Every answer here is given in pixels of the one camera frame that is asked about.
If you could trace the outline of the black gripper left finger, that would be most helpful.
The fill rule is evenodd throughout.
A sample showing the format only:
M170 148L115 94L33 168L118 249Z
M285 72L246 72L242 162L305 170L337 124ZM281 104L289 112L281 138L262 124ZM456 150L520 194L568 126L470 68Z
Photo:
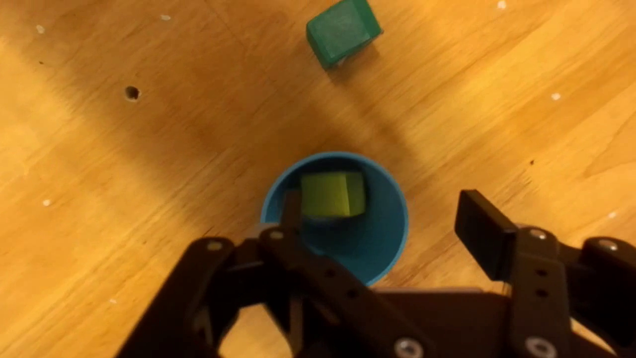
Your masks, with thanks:
M115 358L220 358L244 307L262 305L295 358L433 358L431 339L335 261L299 241L299 194L281 222L234 245L192 241Z

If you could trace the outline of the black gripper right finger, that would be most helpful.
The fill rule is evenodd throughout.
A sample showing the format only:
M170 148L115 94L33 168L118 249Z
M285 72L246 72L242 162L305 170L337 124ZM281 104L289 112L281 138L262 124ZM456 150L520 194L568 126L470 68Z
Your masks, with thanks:
M576 358L570 321L599 337L617 358L636 358L636 247L590 237L580 249L550 232L514 226L476 190L458 194L454 235L490 281L510 293L508 349L520 358Z

